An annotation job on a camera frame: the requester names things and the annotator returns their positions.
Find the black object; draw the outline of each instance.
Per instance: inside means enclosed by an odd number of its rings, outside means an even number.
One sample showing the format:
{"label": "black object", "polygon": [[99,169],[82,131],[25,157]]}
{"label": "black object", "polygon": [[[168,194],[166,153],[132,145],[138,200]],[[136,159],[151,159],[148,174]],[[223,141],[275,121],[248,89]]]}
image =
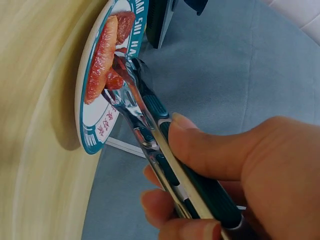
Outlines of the black object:
{"label": "black object", "polygon": [[184,2],[193,10],[196,11],[196,14],[200,16],[204,11],[208,0],[184,0]]}
{"label": "black object", "polygon": [[[200,16],[208,0],[184,0],[184,2]],[[178,3],[179,0],[149,0],[145,32],[149,43],[155,49],[161,48]]]}

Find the wooden table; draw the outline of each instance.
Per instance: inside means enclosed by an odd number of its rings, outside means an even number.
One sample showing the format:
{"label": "wooden table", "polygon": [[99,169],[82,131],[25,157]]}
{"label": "wooden table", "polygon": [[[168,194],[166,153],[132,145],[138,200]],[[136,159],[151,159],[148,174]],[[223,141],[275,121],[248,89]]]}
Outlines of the wooden table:
{"label": "wooden table", "polygon": [[99,154],[80,148],[75,82],[106,2],[0,2],[1,240],[81,239]]}

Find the finger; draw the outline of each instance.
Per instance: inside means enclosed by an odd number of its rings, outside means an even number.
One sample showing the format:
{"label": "finger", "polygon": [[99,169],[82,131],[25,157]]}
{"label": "finger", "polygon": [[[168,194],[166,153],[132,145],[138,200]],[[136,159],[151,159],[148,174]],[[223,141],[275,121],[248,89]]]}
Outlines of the finger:
{"label": "finger", "polygon": [[220,240],[220,223],[213,219],[173,219],[159,232],[159,240]]}
{"label": "finger", "polygon": [[281,122],[269,120],[242,134],[217,136],[200,131],[178,113],[172,119],[169,144],[174,155],[205,177],[227,181],[241,179],[247,156]]}
{"label": "finger", "polygon": [[147,220],[156,228],[160,228],[173,215],[174,201],[169,193],[161,189],[143,192],[140,202]]}
{"label": "finger", "polygon": [[235,204],[244,207],[247,206],[245,193],[239,181],[220,181],[220,184]]}
{"label": "finger", "polygon": [[143,174],[146,177],[146,179],[149,180],[152,184],[156,185],[159,188],[162,187],[150,165],[147,165],[143,169]]}
{"label": "finger", "polygon": [[246,221],[250,224],[250,226],[259,235],[261,240],[271,240],[271,237],[268,235],[265,228],[256,218],[255,214],[249,206],[242,212],[242,214],[245,217]]}

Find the grapefruit segment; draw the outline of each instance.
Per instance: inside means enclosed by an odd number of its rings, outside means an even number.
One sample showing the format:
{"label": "grapefruit segment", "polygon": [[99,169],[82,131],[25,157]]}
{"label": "grapefruit segment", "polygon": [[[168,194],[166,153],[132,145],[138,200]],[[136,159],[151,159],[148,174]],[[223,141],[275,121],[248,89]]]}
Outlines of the grapefruit segment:
{"label": "grapefruit segment", "polygon": [[93,55],[92,65],[86,84],[84,103],[91,104],[106,85],[106,74],[111,68],[116,51],[118,19],[110,16],[102,30],[96,51]]}

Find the fingernail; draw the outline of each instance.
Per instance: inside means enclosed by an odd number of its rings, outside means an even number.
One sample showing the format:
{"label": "fingernail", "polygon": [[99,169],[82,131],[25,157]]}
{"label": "fingernail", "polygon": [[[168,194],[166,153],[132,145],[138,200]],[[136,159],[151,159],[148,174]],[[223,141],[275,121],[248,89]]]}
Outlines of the fingernail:
{"label": "fingernail", "polygon": [[172,120],[183,129],[197,129],[197,126],[190,119],[179,113],[174,112],[172,114]]}
{"label": "fingernail", "polygon": [[221,228],[218,222],[191,221],[180,231],[182,240],[219,240]]}

